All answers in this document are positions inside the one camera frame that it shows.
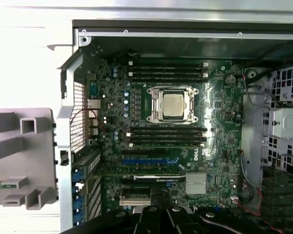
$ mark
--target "green circuit board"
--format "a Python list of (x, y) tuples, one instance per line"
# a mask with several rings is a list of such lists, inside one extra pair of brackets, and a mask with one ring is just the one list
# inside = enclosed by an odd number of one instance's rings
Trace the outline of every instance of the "green circuit board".
[[(184, 75), (172, 71), (164, 76), (156, 71), (176, 64), (185, 70)], [(135, 65), (142, 69), (140, 73), (132, 73), (135, 70), (131, 66)], [(193, 66), (201, 67), (200, 79), (188, 74), (187, 68)], [(178, 205), (234, 207), (230, 196), (239, 190), (242, 73), (241, 63), (228, 60), (102, 59), (87, 77), (87, 98), (100, 100), (100, 108), (92, 116), (98, 121), (93, 121), (94, 125), (91, 118), (89, 121), (89, 137), (102, 148), (102, 162), (94, 174), (102, 178), (102, 211), (118, 208), (120, 198), (148, 197), (147, 191), (154, 186), (169, 187)], [(154, 87), (171, 94), (173, 101), (181, 95), (185, 100), (186, 92), (181, 94), (179, 88), (192, 88), (197, 92), (192, 120), (197, 121), (179, 124), (178, 117), (170, 117), (176, 122), (148, 121), (156, 106), (149, 91)], [(164, 103), (158, 106), (164, 109)], [(163, 116), (177, 113), (178, 108), (163, 110)], [(179, 176), (189, 172), (206, 174), (204, 193), (187, 194), (187, 181), (132, 183), (128, 179), (133, 175)]]

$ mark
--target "perforated metal panel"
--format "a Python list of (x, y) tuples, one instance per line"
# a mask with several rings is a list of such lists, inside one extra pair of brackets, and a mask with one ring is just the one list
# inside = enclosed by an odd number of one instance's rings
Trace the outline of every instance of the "perforated metal panel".
[[(277, 74), (276, 86), (272, 92), (278, 101), (293, 101), (293, 67), (282, 69)], [(274, 103), (270, 98), (270, 106), (275, 107)], [(272, 136), (273, 133), (273, 116), (270, 114), (269, 117), (269, 137), (268, 137), (268, 164), (272, 164), (275, 158), (276, 166), (280, 167), (283, 171), (293, 173), (293, 138), (278, 138)]]
[(71, 151), (78, 152), (86, 146), (84, 85), (74, 82), (74, 109), (71, 115)]

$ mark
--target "black ram slot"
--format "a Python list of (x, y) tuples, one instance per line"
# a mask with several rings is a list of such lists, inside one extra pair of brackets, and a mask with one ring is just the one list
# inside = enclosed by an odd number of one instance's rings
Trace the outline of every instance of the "black ram slot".
[(201, 144), (203, 142), (206, 142), (207, 139), (205, 137), (202, 137), (200, 140), (192, 140), (192, 139), (130, 139), (131, 143), (136, 143), (136, 144), (145, 144), (145, 143), (166, 143), (166, 144), (171, 144), (171, 143), (197, 143)]
[(149, 131), (149, 130), (156, 130), (156, 131), (178, 131), (178, 130), (197, 130), (197, 131), (202, 131), (202, 132), (207, 132), (207, 128), (201, 128), (201, 127), (132, 127), (130, 128), (132, 132), (136, 130), (144, 130), (144, 131)]
[(134, 77), (131, 80), (132, 82), (149, 82), (149, 83), (198, 83), (198, 82), (207, 82), (208, 79), (206, 78), (194, 78), (194, 79), (188, 79), (184, 77), (180, 78), (153, 78), (153, 77), (147, 77), (147, 78), (139, 78)]

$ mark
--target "ventilation grille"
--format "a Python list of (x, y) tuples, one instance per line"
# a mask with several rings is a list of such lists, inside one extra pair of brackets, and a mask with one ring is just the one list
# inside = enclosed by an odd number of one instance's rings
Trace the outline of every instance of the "ventilation grille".
[(78, 152), (86, 146), (84, 85), (74, 82), (74, 109), (71, 116), (71, 151)]
[(275, 95), (277, 101), (293, 101), (293, 67), (283, 69), (277, 73), (277, 82), (272, 94)]

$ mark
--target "red wire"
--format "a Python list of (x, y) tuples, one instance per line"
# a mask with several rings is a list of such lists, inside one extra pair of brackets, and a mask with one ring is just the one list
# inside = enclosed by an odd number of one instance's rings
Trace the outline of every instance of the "red wire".
[(96, 113), (93, 111), (93, 109), (81, 109), (81, 110), (79, 110), (79, 111), (73, 116), (73, 118), (72, 118), (71, 121), (70, 121), (70, 124), (73, 123), (74, 118), (75, 118), (75, 117), (76, 117), (81, 111), (91, 111), (91, 112), (94, 114), (95, 118), (98, 119), (98, 117), (97, 117)]

